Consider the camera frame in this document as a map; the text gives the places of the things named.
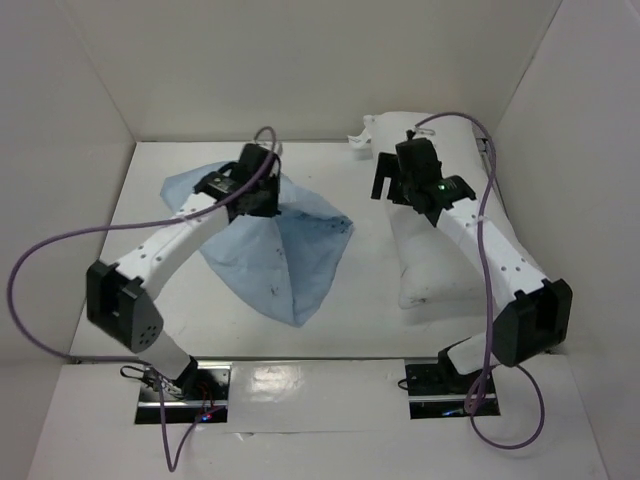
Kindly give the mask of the light blue pillowcase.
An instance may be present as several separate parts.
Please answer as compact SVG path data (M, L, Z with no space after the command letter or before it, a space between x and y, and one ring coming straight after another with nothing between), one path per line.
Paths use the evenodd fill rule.
M320 308L354 230L317 193L280 177L280 214L242 216L200 248L210 269L243 302L300 327Z

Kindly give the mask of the white pillow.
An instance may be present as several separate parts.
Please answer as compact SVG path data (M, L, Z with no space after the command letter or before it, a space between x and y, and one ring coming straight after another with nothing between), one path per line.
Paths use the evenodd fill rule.
M488 178L470 121L386 112L366 115L363 123L363 132L349 139L353 148L392 153L407 130L417 128L419 136L434 144L443 175L460 176L477 195L443 211L436 224L409 206L385 204L401 267L401 308L484 297L481 253L487 256L490 293L498 308L514 300L517 291L542 288L544 274L519 243L498 196L486 188Z

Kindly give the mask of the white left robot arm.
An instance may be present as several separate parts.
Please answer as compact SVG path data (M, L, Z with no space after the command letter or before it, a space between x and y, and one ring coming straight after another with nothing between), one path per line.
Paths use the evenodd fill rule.
M278 214L280 169L275 149L245 144L238 160L201 177L178 212L146 241L87 270L89 322L155 370L176 399L193 394L203 377L195 358L166 332L155 300L183 263L236 218Z

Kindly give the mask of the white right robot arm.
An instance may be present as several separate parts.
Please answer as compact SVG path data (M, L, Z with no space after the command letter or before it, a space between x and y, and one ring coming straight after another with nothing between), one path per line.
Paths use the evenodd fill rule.
M486 366L516 367L565 341L573 300L568 283L551 281L528 263L485 216L482 201L462 177L443 176L430 140L409 137L394 153L379 154L371 196L424 216L483 277L486 331L439 352L441 388L460 391Z

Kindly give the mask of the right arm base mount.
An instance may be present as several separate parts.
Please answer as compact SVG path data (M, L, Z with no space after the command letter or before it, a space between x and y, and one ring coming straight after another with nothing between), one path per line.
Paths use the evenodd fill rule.
M464 418L469 416L465 399L477 377L477 372L444 373L434 359L409 360L397 386L407 393L412 420Z

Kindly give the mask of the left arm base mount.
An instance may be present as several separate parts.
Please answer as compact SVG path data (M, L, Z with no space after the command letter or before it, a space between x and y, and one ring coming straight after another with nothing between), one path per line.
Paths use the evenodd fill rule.
M135 423L159 425L160 389L149 368L125 365L120 376L139 383ZM167 424L190 424L195 418L203 424L222 424L228 420L230 366L202 365L195 383L186 392L161 377Z

